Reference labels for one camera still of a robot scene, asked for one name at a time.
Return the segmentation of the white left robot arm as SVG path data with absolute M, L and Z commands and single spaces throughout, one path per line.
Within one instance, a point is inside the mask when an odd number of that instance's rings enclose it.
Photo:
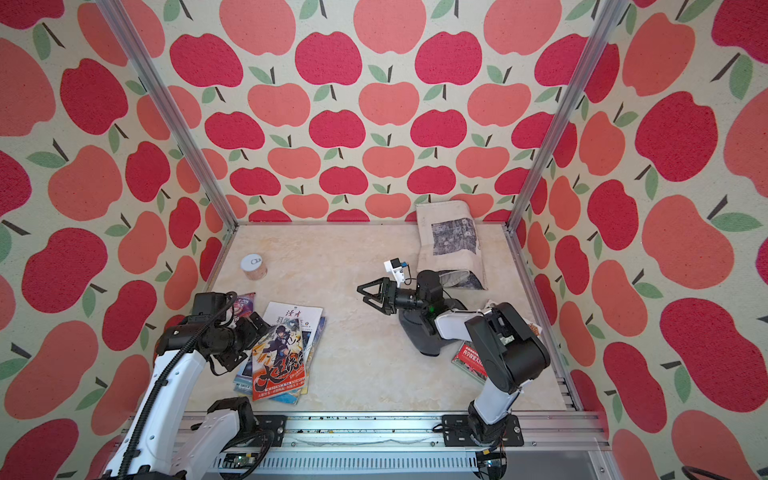
M 221 365 L 234 371 L 247 351 L 269 331 L 258 314 L 237 315 L 235 292 L 195 296 L 192 312 L 167 328 L 158 340 L 153 373 L 146 395 L 104 479 L 202 479 L 213 471 L 226 450 L 253 446 L 241 459 L 249 477 L 269 450 L 281 445 L 284 420 L 257 417 L 242 396 L 215 401 L 191 437 L 178 446 L 185 408 L 205 368 Z

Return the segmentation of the red green cover book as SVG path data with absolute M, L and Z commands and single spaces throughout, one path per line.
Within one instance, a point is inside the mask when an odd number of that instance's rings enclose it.
M 496 302 L 487 300 L 483 309 L 489 309 L 494 306 L 496 306 Z M 541 337 L 542 328 L 537 323 L 528 320 L 527 318 L 523 318 L 523 321 L 528 325 L 529 329 L 537 338 Z M 507 345 L 513 340 L 516 340 L 516 337 L 514 335 L 500 336 L 499 339 L 503 345 Z M 482 365 L 482 361 L 475 350 L 474 345 L 469 341 L 463 341 L 453 356 L 451 363 L 481 384 L 487 379 L 487 373 Z

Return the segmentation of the grey green microfibre cloth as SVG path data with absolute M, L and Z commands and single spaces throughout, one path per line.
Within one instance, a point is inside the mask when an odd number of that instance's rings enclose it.
M 428 325 L 431 320 L 450 309 L 465 309 L 465 305 L 460 300 L 448 298 L 427 303 L 416 298 L 405 297 L 398 299 L 396 304 L 400 325 L 421 354 L 437 357 L 443 347 L 454 343 L 454 340 L 443 339 L 436 328 L 429 330 Z

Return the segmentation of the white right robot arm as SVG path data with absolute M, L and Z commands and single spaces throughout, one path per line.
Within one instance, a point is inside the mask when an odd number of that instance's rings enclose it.
M 468 310 L 444 293 L 440 275 L 424 270 L 416 287 L 400 287 L 386 277 L 357 287 L 363 302 L 385 315 L 396 315 L 413 346 L 437 357 L 453 342 L 470 342 L 485 370 L 479 396 L 468 407 L 471 438 L 480 446 L 502 439 L 511 406 L 523 386 L 551 364 L 547 348 L 508 302 Z

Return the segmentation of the white book with blue vortex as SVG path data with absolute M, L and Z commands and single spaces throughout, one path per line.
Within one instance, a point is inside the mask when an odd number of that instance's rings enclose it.
M 306 392 L 306 383 L 309 378 L 309 365 L 312 357 L 312 350 L 321 337 L 325 328 L 325 317 L 323 310 L 319 307 L 307 307 L 279 302 L 269 303 L 266 310 L 264 311 L 264 314 L 262 315 L 262 319 L 269 323 L 272 327 L 279 322 L 280 317 L 297 318 L 300 322 L 304 341 L 304 363 L 306 368 L 306 380 L 302 388 L 275 398 L 270 398 L 269 400 L 295 404 L 298 402 L 299 397 Z M 250 357 L 247 363 L 238 371 L 238 374 L 236 375 L 235 386 L 239 392 L 248 394 L 252 398 L 251 380 L 252 361 Z

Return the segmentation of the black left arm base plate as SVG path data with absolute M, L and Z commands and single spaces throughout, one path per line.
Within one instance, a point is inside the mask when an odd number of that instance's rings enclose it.
M 253 437 L 248 439 L 245 445 L 258 448 L 270 440 L 272 448 L 281 447 L 285 436 L 287 419 L 286 415 L 274 415 L 273 413 L 269 415 L 256 415 L 256 432 Z

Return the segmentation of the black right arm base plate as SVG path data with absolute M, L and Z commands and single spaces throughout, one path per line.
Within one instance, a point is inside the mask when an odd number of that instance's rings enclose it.
M 486 424 L 474 414 L 446 414 L 433 431 L 442 434 L 446 447 L 522 447 L 525 444 L 519 419 L 511 414 L 494 424 Z

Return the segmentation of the red black manga book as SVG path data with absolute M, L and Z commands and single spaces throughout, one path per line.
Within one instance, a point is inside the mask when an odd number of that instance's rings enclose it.
M 300 322 L 280 317 L 252 349 L 252 399 L 275 398 L 302 388 L 306 380 L 304 360 Z

